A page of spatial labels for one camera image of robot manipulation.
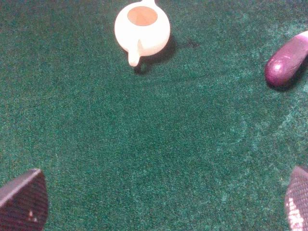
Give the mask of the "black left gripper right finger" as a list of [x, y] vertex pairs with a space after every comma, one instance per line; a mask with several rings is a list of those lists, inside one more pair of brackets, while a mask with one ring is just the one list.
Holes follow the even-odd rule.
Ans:
[[292, 231], [308, 230], [308, 168], [296, 166], [291, 173], [284, 199], [285, 213]]

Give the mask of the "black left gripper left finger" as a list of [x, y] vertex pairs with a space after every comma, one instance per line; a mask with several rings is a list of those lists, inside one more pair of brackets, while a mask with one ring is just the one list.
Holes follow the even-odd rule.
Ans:
[[41, 231], [48, 209], [46, 181], [40, 169], [30, 169], [0, 188], [2, 231]]

